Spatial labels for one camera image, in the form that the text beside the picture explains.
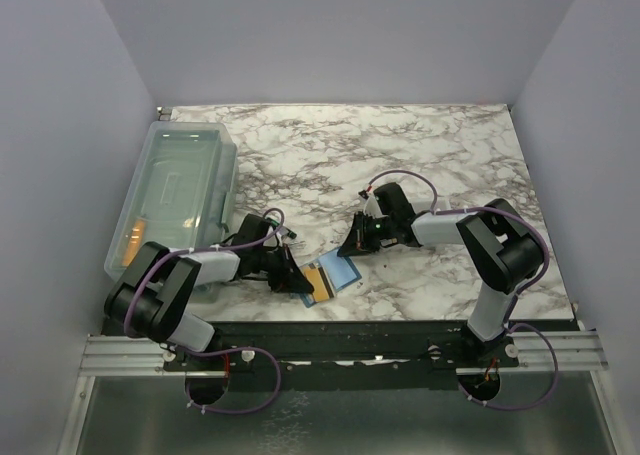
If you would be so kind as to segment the teal leather card holder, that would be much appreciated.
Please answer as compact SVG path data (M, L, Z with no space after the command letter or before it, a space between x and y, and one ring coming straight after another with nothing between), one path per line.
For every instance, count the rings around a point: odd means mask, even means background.
M349 257L339 257L338 250L339 249L336 248L330 252L320 255L315 260L309 262L318 263L324 268L333 286L335 296L338 292L361 280L361 274L353 261ZM298 294L298 298L302 301L303 305L306 308L311 308L312 306L319 304L316 303L314 305L307 306L304 303L304 295L305 294Z

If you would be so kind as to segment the clear acrylic card box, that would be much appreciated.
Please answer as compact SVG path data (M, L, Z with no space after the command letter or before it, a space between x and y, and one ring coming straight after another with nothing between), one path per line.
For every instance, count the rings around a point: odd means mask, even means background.
M411 205L416 214L438 210L438 204L433 204L432 200L427 200L427 199L418 199L412 202Z

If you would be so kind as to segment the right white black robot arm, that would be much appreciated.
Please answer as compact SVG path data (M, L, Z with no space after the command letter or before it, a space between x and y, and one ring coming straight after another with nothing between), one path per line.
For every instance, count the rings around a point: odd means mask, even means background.
M460 354L480 367L496 355L519 295L544 276L550 263L540 233L504 199L480 207L419 212L401 186L385 184L366 198L372 212L354 214L338 256L356 257L396 245L433 247L462 245L467 249L482 284L474 310L466 322L470 336L460 342Z

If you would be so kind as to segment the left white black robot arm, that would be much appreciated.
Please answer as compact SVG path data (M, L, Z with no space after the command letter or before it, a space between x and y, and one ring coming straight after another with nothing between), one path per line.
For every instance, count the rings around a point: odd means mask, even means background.
M121 324L131 338L181 346L197 368L214 368L222 355L213 339L215 328L187 310L196 288L256 275L275 293L314 291L280 240L284 224L271 219L272 212L246 215L230 239L209 247L171 249L145 243L107 295L105 316Z

